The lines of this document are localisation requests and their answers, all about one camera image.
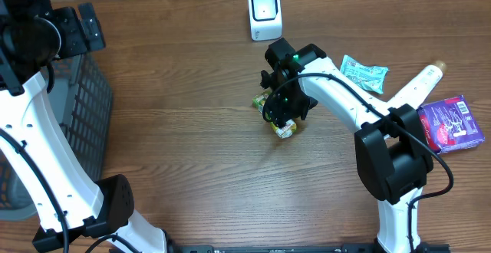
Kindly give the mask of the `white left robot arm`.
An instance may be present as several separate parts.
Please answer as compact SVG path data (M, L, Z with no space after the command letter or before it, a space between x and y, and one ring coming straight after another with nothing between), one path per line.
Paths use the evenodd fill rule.
M54 73L43 75L43 67L105 45L90 3L53 8L51 0L1 0L1 150L38 212L32 243L39 252L68 251L82 236L123 252L170 250L165 232L135 209L125 176L87 175L48 99Z

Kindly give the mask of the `yellow green Pokka drink pouch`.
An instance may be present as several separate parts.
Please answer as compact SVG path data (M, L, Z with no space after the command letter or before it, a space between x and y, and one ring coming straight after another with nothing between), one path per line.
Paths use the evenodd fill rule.
M252 98L252 105L260 113L262 113L265 101L271 92L272 91L270 89L267 89ZM289 138L297 130L297 125L294 120L288 120L283 128L277 127L273 122L270 122L269 124L277 136L281 139Z

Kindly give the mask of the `purple pad package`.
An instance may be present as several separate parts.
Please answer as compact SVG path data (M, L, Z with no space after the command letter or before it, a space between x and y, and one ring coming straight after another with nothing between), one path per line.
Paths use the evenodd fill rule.
M438 154L473 148L485 142L463 95L417 109L428 146Z

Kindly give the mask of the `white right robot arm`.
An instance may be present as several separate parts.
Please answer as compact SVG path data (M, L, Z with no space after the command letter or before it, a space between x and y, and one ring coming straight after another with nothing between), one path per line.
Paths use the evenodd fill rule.
M438 83L441 69L425 67L383 102L344 76L314 44L295 50L281 38L269 45L265 60L272 72L262 71L261 85L272 92L263 104L264 120L285 127L322 104L354 135L359 178L378 204L374 249L426 251L417 233L417 206L433 157L417 108Z

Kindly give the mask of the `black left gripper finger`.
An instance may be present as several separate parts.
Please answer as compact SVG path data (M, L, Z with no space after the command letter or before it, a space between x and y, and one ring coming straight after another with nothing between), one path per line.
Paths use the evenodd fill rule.
M78 10L81 16L81 25L83 27L89 27L91 25L100 25L97 19L94 6L90 2L79 4Z
M99 51L106 47L104 35L99 25L87 26L87 42L89 51Z

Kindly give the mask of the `white tube with gold cap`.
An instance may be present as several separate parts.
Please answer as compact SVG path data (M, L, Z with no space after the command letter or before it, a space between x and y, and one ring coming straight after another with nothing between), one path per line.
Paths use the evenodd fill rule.
M427 65L387 102L388 106L399 108L404 104L408 104L416 110L426 100L446 72L447 65L443 61L434 61L432 64Z

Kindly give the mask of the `teal wet wipes pack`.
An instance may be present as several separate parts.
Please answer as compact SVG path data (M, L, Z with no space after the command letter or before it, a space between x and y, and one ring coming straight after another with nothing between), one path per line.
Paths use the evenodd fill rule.
M340 67L341 73L360 88L377 94L384 93L384 79L389 70L388 67L363 65L348 55L343 57Z

